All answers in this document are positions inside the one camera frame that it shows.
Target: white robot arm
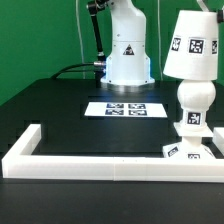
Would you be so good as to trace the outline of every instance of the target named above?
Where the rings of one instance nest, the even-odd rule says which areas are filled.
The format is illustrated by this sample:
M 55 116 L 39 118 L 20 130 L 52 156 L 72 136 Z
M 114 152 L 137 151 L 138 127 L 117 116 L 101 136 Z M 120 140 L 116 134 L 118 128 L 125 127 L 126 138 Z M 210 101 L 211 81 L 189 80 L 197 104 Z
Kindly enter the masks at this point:
M 145 15 L 131 0 L 98 0 L 96 4 L 99 10 L 109 6 L 113 27 L 112 52 L 106 60 L 102 86 L 131 92 L 151 87 L 154 79 L 145 53 Z

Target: paper sheet with markers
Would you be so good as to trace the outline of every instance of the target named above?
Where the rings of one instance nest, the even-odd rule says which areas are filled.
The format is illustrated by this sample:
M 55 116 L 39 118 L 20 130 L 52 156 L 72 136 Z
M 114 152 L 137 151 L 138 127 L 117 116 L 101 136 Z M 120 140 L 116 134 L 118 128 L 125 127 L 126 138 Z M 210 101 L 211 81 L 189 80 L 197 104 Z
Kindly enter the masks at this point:
M 167 114 L 159 103 L 89 102 L 85 116 L 166 118 Z

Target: table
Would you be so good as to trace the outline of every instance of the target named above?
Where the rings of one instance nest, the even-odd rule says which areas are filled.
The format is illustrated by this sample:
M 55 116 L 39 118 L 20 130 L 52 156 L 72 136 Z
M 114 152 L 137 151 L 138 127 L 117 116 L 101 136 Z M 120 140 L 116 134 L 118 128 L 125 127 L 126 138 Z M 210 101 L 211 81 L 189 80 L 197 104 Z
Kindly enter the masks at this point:
M 179 82 L 142 93 L 96 88 L 94 80 L 42 79 L 0 107 L 1 157 L 31 123 L 41 123 L 36 155 L 162 157 L 179 141 Z M 224 87 L 207 113 L 224 127 Z M 88 102 L 162 103 L 168 118 L 85 117 Z M 203 139 L 217 158 L 221 153 Z M 223 184 L 0 179 L 1 223 L 222 223 Z

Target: triangle sticker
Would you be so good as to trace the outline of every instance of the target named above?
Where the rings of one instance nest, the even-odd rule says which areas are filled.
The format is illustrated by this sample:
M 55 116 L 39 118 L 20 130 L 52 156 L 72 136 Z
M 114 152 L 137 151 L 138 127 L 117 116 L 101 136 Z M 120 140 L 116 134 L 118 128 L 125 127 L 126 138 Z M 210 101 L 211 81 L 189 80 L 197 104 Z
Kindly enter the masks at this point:
M 135 55 L 134 54 L 134 51 L 131 47 L 131 45 L 129 44 L 128 47 L 126 48 L 125 52 L 124 52 L 124 55 Z

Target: green wall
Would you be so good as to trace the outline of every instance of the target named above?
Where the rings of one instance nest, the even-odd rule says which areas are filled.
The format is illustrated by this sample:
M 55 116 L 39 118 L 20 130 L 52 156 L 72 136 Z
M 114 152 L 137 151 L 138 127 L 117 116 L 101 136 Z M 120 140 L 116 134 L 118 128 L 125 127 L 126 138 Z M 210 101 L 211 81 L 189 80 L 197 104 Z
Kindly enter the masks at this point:
M 80 22 L 85 61 L 96 60 L 88 0 L 80 0 Z M 157 0 L 133 0 L 147 16 L 146 52 L 152 60 L 152 75 L 160 79 L 158 54 Z M 160 0 L 162 66 L 180 9 L 198 10 L 196 0 Z M 224 0 L 208 0 L 212 9 Z M 59 69 L 81 62 L 75 0 L 5 0 L 0 7 L 0 104 L 40 78 L 48 78 Z M 111 51 L 110 13 L 99 14 L 105 53 Z M 218 82 L 224 84 L 224 24 L 220 26 L 220 63 Z M 71 77 L 82 77 L 72 74 Z

